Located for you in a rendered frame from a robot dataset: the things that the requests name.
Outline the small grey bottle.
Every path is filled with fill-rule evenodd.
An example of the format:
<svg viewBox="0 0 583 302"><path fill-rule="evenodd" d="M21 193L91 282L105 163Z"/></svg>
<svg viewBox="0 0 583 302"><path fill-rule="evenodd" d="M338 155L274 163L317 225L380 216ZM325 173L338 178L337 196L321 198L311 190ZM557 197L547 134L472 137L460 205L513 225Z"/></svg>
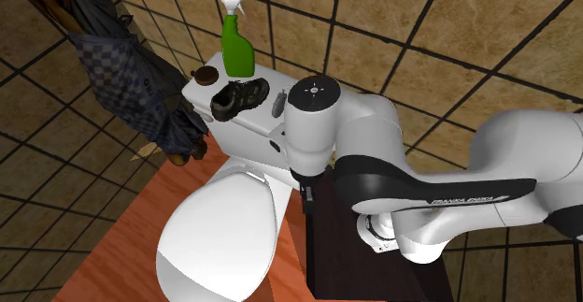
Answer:
<svg viewBox="0 0 583 302"><path fill-rule="evenodd" d="M283 114L284 108L285 108L285 105L287 102L287 96L288 96L288 94L287 94L287 91L285 89L282 89L277 94L277 97L273 103L272 111L271 111L273 118L277 119Z"/></svg>

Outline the white toilet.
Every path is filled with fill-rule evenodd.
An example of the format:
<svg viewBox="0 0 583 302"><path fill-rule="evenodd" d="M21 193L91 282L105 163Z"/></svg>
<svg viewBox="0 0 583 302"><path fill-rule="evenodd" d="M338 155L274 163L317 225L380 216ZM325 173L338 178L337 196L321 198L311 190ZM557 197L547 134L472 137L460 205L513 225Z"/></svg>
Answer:
<svg viewBox="0 0 583 302"><path fill-rule="evenodd" d="M272 117L277 94L295 80L256 65L267 98L228 122L212 116L211 98L231 80L222 56L212 85L191 80L182 90L228 157L209 181L191 193L165 224L157 246L156 273L169 302L244 302L272 264L292 190L298 182L285 159L283 119Z"/></svg>

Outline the black shoe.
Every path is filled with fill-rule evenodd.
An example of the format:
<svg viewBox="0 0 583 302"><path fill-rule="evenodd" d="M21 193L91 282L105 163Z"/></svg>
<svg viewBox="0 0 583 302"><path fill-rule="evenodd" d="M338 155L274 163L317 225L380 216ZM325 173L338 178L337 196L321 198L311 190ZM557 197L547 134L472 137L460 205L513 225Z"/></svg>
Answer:
<svg viewBox="0 0 583 302"><path fill-rule="evenodd" d="M240 112L258 107L269 93L269 83L263 78L229 81L211 98L212 116L219 122L228 122Z"/></svg>

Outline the green spray bottle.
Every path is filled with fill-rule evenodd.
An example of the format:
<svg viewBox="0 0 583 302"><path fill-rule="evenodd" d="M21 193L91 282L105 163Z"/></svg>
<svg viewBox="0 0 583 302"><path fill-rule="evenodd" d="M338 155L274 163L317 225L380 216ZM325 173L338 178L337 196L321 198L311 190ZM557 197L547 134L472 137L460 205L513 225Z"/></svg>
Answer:
<svg viewBox="0 0 583 302"><path fill-rule="evenodd" d="M237 15L245 14L241 3L244 0L221 0L227 15L221 33L221 53L226 74L234 78L250 78L254 75L254 48L238 33Z"/></svg>

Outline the brown round lidded jar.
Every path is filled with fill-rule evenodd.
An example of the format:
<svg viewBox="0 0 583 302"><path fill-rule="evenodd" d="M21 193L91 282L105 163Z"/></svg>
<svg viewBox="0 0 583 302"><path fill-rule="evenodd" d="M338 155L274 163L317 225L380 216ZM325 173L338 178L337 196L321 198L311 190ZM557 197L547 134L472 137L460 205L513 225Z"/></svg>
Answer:
<svg viewBox="0 0 583 302"><path fill-rule="evenodd" d="M191 71L192 78L201 86L209 86L219 79L219 71L210 65L204 65Z"/></svg>

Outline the dark checkered folded umbrella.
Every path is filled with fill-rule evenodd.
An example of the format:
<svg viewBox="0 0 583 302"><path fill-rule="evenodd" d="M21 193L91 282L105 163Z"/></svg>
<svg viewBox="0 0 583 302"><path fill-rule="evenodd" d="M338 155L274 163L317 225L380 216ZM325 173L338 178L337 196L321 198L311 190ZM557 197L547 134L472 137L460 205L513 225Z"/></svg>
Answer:
<svg viewBox="0 0 583 302"><path fill-rule="evenodd" d="M140 44L112 0L31 0L67 30L104 109L163 150L173 165L200 160L209 130L182 94L187 79Z"/></svg>

